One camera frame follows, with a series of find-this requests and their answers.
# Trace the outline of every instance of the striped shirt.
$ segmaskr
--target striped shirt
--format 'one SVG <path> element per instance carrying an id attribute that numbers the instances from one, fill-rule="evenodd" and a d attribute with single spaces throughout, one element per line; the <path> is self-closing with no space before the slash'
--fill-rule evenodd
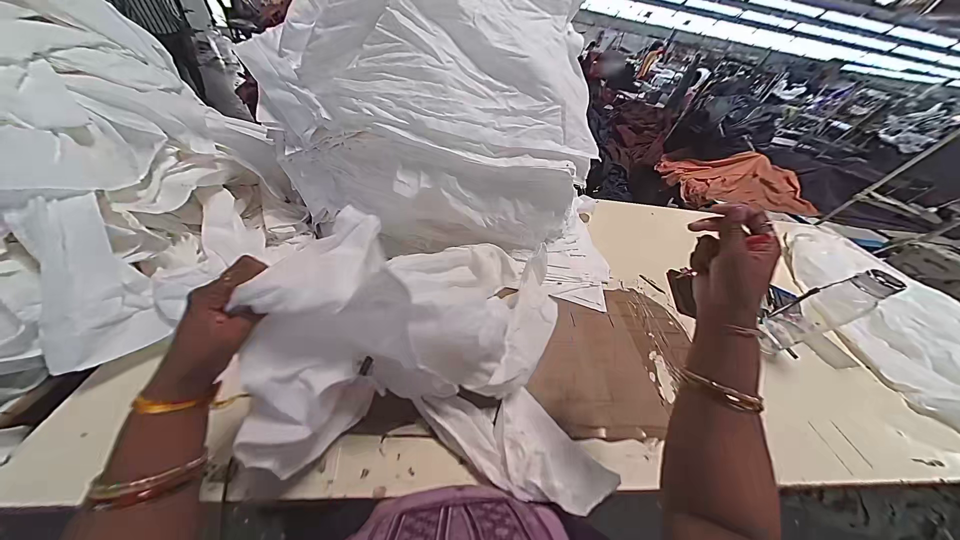
<path id="1" fill-rule="evenodd" d="M 109 0 L 117 11 L 156 36 L 186 28 L 177 0 Z"/>

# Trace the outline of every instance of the forearm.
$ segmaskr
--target forearm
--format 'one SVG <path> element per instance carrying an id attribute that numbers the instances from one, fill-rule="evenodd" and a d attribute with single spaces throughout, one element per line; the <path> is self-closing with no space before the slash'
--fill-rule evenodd
<path id="1" fill-rule="evenodd" d="M 182 400 L 182 391 L 175 391 L 174 387 L 161 365 L 142 395 L 155 401 Z M 163 414 L 131 413 L 120 431 L 102 483 L 149 478 L 200 457 L 204 454 L 207 415 L 205 406 Z M 84 509 L 70 523 L 64 537 L 71 540 L 132 536 L 137 540 L 197 538 L 201 522 L 199 495 L 200 483 L 193 481 L 166 497 L 130 507 L 105 511 Z"/>
<path id="2" fill-rule="evenodd" d="M 686 367 L 757 395 L 757 340 L 720 324 L 698 325 Z M 707 391 L 680 392 L 660 484 L 668 531 L 678 517 L 692 516 L 743 537 L 780 537 L 780 501 L 760 416 L 723 405 Z"/>

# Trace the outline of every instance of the fingernail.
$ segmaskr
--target fingernail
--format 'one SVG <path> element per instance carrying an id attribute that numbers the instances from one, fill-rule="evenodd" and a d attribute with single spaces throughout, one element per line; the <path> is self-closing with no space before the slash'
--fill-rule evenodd
<path id="1" fill-rule="evenodd" d="M 773 233 L 751 234 L 747 236 L 748 247 L 762 246 L 772 241 L 777 241 L 777 237 Z"/>

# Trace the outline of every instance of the right hand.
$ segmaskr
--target right hand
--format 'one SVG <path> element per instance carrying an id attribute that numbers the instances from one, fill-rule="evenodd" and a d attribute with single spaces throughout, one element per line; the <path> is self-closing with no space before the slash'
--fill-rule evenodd
<path id="1" fill-rule="evenodd" d="M 691 231 L 720 233 L 697 238 L 690 254 L 698 322 L 756 327 L 760 302 L 780 258 L 780 243 L 762 210 L 746 205 L 717 205 L 721 214 L 694 221 Z M 747 236 L 743 228 L 750 231 Z"/>

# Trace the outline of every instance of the hand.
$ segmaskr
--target hand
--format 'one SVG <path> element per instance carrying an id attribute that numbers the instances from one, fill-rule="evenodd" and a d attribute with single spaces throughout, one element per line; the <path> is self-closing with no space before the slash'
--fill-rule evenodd
<path id="1" fill-rule="evenodd" d="M 693 280 L 697 319 L 754 328 L 760 301 L 780 258 L 780 243 L 762 210 L 717 205 L 710 211 L 722 216 L 687 226 L 691 231 L 720 233 L 719 240 L 710 235 L 697 238 L 690 254 L 690 267 L 697 273 Z"/>
<path id="2" fill-rule="evenodd" d="M 249 309 L 226 313 L 230 295 L 237 285 L 266 268 L 259 260 L 243 256 L 219 278 L 190 292 L 170 349 L 144 389 L 144 397 L 175 402 L 205 395 L 263 318 Z"/>

